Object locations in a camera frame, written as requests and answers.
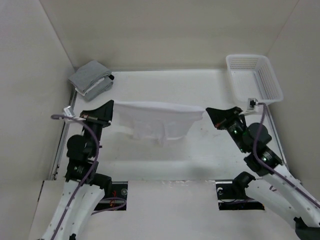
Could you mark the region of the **white tank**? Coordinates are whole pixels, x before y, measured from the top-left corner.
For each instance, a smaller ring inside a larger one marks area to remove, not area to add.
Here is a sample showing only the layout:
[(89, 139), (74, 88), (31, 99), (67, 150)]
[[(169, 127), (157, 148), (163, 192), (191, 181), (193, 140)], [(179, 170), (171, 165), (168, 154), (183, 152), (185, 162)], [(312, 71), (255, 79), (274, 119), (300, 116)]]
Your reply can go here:
[(99, 79), (97, 82), (95, 82), (93, 85), (91, 85), (86, 91), (80, 91), (78, 88), (75, 88), (75, 91), (78, 92), (80, 95), (85, 96), (87, 93), (89, 93), (91, 90), (93, 90), (96, 86), (98, 86), (104, 80), (105, 80), (104, 77)]
[(118, 124), (131, 130), (136, 140), (150, 139), (164, 146), (184, 138), (203, 119), (201, 106), (154, 101), (114, 101)]

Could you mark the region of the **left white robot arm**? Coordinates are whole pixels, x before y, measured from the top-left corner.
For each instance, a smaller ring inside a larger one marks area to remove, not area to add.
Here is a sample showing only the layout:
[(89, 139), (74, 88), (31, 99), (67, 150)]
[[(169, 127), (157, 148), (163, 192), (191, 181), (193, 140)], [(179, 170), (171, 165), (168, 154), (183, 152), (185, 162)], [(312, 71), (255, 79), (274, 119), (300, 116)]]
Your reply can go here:
[(77, 239), (98, 202), (112, 195), (112, 179), (96, 171), (102, 132), (111, 125), (113, 111), (114, 101), (109, 100), (96, 109), (83, 110), (78, 117), (69, 109), (51, 115), (53, 120), (80, 124), (82, 130), (67, 141), (63, 192), (41, 239)]

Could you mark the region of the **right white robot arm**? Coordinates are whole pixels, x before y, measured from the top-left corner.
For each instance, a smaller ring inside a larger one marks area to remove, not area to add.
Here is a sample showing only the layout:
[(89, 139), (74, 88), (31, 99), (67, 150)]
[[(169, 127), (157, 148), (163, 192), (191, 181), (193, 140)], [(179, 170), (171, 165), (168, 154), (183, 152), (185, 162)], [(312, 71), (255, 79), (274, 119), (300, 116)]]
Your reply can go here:
[(247, 125), (239, 107), (206, 108), (214, 127), (228, 132), (242, 153), (244, 162), (258, 175), (243, 171), (232, 180), (232, 193), (243, 200), (253, 199), (285, 220), (300, 240), (320, 238), (320, 202), (293, 177), (268, 143), (272, 140), (263, 122)]

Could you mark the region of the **bottom grey folded tank top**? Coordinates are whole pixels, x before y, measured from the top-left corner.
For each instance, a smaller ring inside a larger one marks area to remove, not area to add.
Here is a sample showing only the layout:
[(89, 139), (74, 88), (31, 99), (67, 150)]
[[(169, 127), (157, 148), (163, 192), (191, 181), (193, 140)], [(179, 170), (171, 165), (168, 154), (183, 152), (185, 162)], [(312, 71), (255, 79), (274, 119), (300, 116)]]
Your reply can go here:
[(112, 88), (114, 81), (111, 80), (109, 77), (106, 77), (103, 82), (101, 82), (98, 86), (96, 86), (94, 89), (92, 89), (89, 93), (87, 93), (83, 98), (89, 102), (96, 98), (98, 95), (100, 95), (103, 92), (108, 91)]

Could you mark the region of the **grey folded tank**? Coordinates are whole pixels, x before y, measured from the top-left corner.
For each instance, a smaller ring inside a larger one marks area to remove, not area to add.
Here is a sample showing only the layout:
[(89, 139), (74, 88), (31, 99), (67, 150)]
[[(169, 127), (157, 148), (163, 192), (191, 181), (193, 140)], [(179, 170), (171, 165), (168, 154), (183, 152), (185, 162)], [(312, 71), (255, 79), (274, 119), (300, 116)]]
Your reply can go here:
[(80, 92), (85, 93), (96, 82), (102, 78), (106, 78), (112, 74), (112, 71), (99, 63), (96, 60), (92, 60), (71, 75), (68, 80), (71, 84)]
[(103, 82), (101, 82), (98, 86), (96, 86), (94, 89), (92, 89), (89, 93), (87, 93), (83, 98), (89, 102), (96, 98), (98, 95), (100, 95), (103, 92), (108, 91), (112, 88), (114, 81), (111, 80), (109, 77), (106, 77)]

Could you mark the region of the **white folded tank top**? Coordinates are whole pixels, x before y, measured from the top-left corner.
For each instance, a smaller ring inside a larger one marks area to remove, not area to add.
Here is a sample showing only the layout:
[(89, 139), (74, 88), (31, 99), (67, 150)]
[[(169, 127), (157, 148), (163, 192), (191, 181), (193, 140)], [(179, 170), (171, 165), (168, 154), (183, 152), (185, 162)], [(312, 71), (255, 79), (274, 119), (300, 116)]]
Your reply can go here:
[(97, 82), (95, 82), (93, 85), (91, 85), (86, 91), (80, 91), (78, 88), (75, 88), (75, 91), (78, 92), (80, 95), (85, 96), (87, 93), (89, 93), (91, 90), (93, 90), (96, 86), (98, 86), (104, 80), (105, 80), (104, 77), (99, 79)]

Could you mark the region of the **white plastic basket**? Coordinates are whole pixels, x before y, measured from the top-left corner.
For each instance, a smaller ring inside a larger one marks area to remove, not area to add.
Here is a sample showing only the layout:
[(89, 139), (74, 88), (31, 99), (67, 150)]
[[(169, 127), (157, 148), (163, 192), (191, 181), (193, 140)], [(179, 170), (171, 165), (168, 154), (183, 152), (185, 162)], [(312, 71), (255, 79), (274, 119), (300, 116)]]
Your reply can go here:
[(264, 55), (230, 54), (225, 58), (233, 100), (246, 106), (248, 99), (270, 105), (284, 96), (270, 60)]

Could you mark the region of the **left metal table rail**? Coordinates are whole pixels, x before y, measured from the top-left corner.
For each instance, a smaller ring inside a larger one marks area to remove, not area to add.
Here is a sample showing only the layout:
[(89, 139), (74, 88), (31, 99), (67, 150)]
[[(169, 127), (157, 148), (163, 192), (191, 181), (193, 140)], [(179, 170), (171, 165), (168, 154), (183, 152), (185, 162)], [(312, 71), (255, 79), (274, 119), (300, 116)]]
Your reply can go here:
[[(77, 98), (77, 92), (73, 88), (71, 90), (69, 102), (66, 106), (67, 107), (71, 106), (73, 108), (75, 106), (76, 98)], [(54, 181), (57, 179), (57, 175), (59, 172), (59, 168), (60, 168), (60, 164), (61, 164), (61, 160), (62, 160), (62, 155), (63, 155), (63, 150), (64, 150), (64, 145), (66, 142), (68, 131), (69, 131), (69, 125), (67, 123), (63, 122), (59, 142), (58, 142), (58, 145), (56, 148), (56, 153), (55, 153), (55, 156), (54, 156), (54, 159), (52, 162), (51, 169), (49, 171), (48, 180)]]

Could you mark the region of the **metal table rail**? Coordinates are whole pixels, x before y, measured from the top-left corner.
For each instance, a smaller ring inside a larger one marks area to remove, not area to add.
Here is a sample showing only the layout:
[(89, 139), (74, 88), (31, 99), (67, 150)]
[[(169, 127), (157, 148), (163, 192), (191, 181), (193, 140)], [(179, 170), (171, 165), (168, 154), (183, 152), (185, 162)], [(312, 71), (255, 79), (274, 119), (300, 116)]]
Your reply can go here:
[(264, 124), (268, 130), (269, 135), (272, 137), (272, 140), (268, 144), (269, 148), (272, 149), (273, 152), (281, 159), (282, 166), (276, 167), (276, 171), (283, 176), (285, 179), (290, 179), (291, 173), (289, 170), (289, 166), (286, 160), (286, 156), (283, 150), (283, 146), (280, 141), (280, 137), (278, 135), (275, 122), (273, 120), (270, 108), (267, 106), (265, 108), (265, 120)]
[[(69, 102), (66, 106), (67, 107), (71, 106), (73, 108), (75, 106), (76, 98), (77, 98), (77, 92), (73, 88), (71, 90)], [(62, 160), (62, 155), (63, 155), (63, 150), (64, 150), (64, 145), (66, 142), (68, 131), (69, 131), (69, 125), (67, 123), (63, 122), (59, 142), (58, 142), (58, 145), (56, 148), (56, 153), (55, 153), (55, 156), (54, 156), (54, 159), (52, 162), (51, 169), (49, 171), (48, 180), (54, 181), (57, 179), (57, 175), (59, 172), (59, 168), (60, 168), (60, 164), (61, 164), (61, 160)]]

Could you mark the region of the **right metal table rail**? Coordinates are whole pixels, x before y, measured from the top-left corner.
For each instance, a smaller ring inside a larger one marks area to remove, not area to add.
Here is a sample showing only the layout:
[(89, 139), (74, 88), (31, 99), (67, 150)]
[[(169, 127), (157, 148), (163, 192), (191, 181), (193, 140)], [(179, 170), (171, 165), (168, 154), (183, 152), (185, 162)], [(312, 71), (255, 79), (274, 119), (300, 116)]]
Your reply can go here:
[(282, 166), (276, 167), (276, 171), (283, 176), (285, 179), (290, 179), (291, 173), (289, 170), (289, 166), (286, 160), (286, 156), (283, 150), (283, 146), (280, 141), (280, 137), (278, 135), (275, 122), (273, 120), (270, 108), (267, 106), (265, 108), (265, 120), (264, 124), (268, 130), (269, 135), (272, 137), (272, 140), (268, 144), (269, 148), (272, 149), (273, 152), (281, 159)]

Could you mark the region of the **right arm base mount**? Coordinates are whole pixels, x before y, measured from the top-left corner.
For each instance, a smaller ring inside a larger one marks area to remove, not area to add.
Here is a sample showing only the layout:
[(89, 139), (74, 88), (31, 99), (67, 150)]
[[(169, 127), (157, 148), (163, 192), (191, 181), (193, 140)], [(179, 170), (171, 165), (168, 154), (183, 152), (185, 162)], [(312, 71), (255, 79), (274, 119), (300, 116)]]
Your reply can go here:
[(236, 193), (231, 181), (216, 181), (215, 186), (220, 211), (265, 210), (265, 206), (260, 202)]

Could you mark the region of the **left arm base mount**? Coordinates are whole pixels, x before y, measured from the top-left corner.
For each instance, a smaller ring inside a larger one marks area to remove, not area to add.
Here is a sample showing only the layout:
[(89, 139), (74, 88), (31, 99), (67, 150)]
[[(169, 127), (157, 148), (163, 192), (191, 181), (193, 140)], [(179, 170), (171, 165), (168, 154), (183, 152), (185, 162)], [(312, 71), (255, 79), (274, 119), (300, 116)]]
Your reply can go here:
[(102, 211), (120, 207), (125, 204), (128, 197), (128, 182), (113, 182), (111, 190), (109, 190), (102, 200), (97, 204), (94, 211)]

